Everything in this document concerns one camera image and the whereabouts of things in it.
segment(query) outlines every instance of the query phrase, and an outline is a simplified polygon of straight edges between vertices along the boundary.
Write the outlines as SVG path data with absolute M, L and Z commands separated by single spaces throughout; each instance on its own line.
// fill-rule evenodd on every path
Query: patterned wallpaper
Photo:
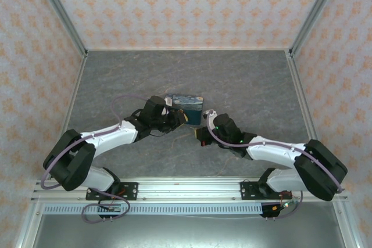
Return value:
M 88 49 L 289 48 L 315 0 L 62 0 Z
M 48 0 L 0 0 L 0 247 L 14 247 L 81 57 Z
M 317 132 L 346 163 L 372 243 L 372 0 L 329 0 L 296 58 Z

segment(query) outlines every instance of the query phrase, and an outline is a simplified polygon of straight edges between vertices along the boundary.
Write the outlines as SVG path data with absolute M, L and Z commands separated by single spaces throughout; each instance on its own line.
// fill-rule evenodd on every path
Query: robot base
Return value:
M 260 182 L 240 182 L 240 193 L 242 200 L 290 200 L 292 199 L 292 194 L 278 193 L 272 191 L 269 187 L 262 187 Z
M 115 194 L 117 196 L 123 197 L 126 200 L 137 200 L 138 193 L 138 183 L 137 182 L 120 182 L 119 192 Z M 91 188 L 87 189 L 86 200 L 111 200 L 109 196 L 102 195 Z

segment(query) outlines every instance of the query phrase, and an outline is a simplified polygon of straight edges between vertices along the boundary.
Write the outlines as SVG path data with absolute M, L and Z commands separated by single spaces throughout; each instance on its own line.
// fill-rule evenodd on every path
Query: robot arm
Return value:
M 120 125 L 80 134 L 75 130 L 66 131 L 45 159 L 43 167 L 47 169 L 72 143 L 85 139 L 63 155 L 50 174 L 66 191 L 86 186 L 115 195 L 120 190 L 120 180 L 107 168 L 91 166 L 93 159 L 117 146 L 140 141 L 153 130 L 169 133 L 187 121 L 183 111 L 171 107 L 169 100 L 152 96 L 143 109 L 136 110 Z
M 227 114 L 217 115 L 209 110 L 204 116 L 209 129 L 203 127 L 196 131 L 196 138 L 202 146 L 215 142 L 238 157 L 270 161 L 289 168 L 269 168 L 265 171 L 257 182 L 257 191 L 265 198 L 269 199 L 273 193 L 282 191 L 307 190 L 319 199 L 332 200 L 338 193 L 338 185 L 348 170 L 321 142 L 314 139 L 308 143 L 271 141 L 242 132 Z M 306 157 L 305 153 L 310 154 L 316 162 Z

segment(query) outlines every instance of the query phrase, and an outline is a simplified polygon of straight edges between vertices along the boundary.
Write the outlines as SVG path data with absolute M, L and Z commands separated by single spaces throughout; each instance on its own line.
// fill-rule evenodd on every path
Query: gray marble surface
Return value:
M 228 113 L 243 131 L 284 142 L 308 140 L 283 51 L 90 52 L 69 128 L 84 132 L 113 125 L 110 102 L 120 94 L 149 98 L 167 93 L 203 96 L 204 110 Z M 116 109 L 126 117 L 143 105 L 123 99 Z M 268 167 L 277 167 L 238 159 L 216 145 L 202 148 L 187 125 L 161 138 L 149 136 L 110 150 L 93 165 L 119 177 L 259 177 Z

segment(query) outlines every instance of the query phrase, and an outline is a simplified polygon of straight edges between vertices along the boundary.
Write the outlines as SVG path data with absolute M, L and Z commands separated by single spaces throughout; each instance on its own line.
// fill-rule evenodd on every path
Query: perforated metal strip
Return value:
M 82 203 L 47 203 L 44 214 L 46 215 L 79 215 L 86 204 Z M 116 212 L 107 212 L 98 206 L 88 207 L 86 214 L 114 215 L 124 212 L 126 204 L 116 203 L 112 207 Z M 128 214 L 131 215 L 237 215 L 261 214 L 261 203 L 200 203 L 200 204 L 131 204 Z

